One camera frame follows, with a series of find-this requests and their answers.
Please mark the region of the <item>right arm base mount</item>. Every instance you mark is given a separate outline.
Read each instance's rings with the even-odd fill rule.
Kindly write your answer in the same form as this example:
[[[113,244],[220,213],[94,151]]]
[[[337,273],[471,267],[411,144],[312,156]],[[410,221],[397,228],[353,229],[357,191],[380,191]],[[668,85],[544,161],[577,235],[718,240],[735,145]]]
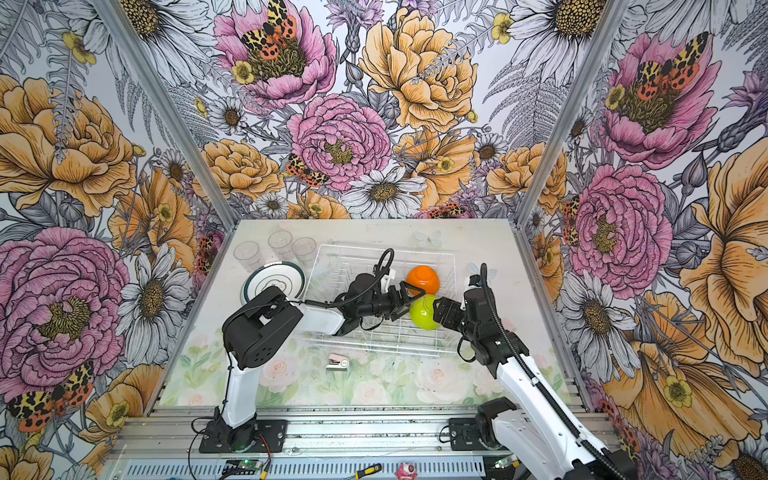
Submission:
[[[477,407],[474,417],[455,417],[448,420],[437,435],[441,444],[449,444],[452,451],[495,451],[503,449],[496,439],[492,421],[518,406],[506,397],[487,401]]]

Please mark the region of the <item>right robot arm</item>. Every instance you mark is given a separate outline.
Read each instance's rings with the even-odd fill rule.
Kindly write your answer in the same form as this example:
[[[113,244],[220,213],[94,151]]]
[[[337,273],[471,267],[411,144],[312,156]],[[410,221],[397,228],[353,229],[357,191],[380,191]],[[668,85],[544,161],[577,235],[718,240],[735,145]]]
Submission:
[[[433,302],[433,320],[460,334],[502,387],[504,397],[482,404],[479,436],[516,455],[536,479],[636,479],[627,452],[610,450],[579,420],[546,381],[527,346],[504,328],[487,286],[470,288],[461,302]]]

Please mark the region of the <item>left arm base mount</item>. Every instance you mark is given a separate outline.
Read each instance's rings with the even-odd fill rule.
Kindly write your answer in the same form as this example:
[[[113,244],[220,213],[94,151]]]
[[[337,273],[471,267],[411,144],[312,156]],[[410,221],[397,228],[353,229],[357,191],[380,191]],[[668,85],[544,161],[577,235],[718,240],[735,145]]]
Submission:
[[[199,452],[224,453],[280,453],[287,436],[286,420],[264,420],[254,415],[243,425],[231,427],[221,409],[216,407],[203,430]]]

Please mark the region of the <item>orange plastic bowl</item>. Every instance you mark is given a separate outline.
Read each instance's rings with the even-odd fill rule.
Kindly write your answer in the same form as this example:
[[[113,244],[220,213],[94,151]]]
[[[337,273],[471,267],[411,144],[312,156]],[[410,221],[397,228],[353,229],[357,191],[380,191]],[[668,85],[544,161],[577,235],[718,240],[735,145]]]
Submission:
[[[441,286],[436,271],[427,265],[418,265],[411,269],[406,276],[406,282],[419,287],[429,295],[436,295]]]

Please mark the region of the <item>clear plastic glass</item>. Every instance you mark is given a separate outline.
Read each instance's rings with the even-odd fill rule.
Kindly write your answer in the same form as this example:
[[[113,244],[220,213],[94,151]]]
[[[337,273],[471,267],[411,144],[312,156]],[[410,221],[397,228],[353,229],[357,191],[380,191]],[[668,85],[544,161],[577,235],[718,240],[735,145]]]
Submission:
[[[281,261],[293,259],[293,235],[287,230],[278,230],[268,238],[268,245],[272,253]]]
[[[314,265],[317,251],[317,242],[311,237],[295,239],[291,246],[292,253],[300,265],[311,269]]]
[[[252,240],[239,243],[233,249],[233,256],[248,272],[254,273],[264,265],[264,258],[259,244]]]

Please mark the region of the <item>white wire dish rack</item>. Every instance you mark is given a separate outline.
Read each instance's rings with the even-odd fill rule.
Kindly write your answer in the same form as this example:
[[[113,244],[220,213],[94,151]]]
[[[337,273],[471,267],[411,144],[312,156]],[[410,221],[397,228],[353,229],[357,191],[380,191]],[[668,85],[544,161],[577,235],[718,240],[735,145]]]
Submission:
[[[413,320],[428,300],[425,287],[407,275],[429,267],[437,298],[457,297],[451,253],[322,245],[302,294],[307,305],[296,331],[308,339],[347,349],[437,357],[459,336],[441,326],[424,329]]]

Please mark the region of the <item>lime green plastic bowl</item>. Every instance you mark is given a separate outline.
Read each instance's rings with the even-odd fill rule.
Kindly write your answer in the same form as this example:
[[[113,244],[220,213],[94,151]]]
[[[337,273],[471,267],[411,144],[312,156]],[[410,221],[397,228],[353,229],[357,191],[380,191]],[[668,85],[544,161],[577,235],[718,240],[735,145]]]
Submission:
[[[425,294],[410,305],[409,315],[416,327],[426,331],[437,330],[440,327],[440,324],[434,320],[436,300],[434,295]]]

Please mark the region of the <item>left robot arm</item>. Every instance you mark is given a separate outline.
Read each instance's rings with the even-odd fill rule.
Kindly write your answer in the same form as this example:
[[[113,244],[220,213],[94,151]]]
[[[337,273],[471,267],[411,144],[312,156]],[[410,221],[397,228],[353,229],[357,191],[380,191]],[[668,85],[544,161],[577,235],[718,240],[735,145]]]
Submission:
[[[387,278],[359,274],[333,301],[298,300],[270,285],[233,313],[222,328],[229,359],[224,400],[205,427],[200,451],[243,452],[260,440],[256,397],[263,367],[294,332],[347,334],[367,317],[396,320],[427,295],[405,281],[384,287]]]

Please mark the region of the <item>teal rimmed back plate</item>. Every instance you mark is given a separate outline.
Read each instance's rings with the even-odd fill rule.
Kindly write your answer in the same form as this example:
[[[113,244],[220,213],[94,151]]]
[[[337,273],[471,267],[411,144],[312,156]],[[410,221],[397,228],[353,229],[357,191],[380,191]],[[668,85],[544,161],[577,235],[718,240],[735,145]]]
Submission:
[[[306,276],[295,263],[278,261],[265,264],[251,273],[245,280],[241,291],[241,304],[253,300],[268,287],[277,287],[288,299],[297,300],[306,287]]]

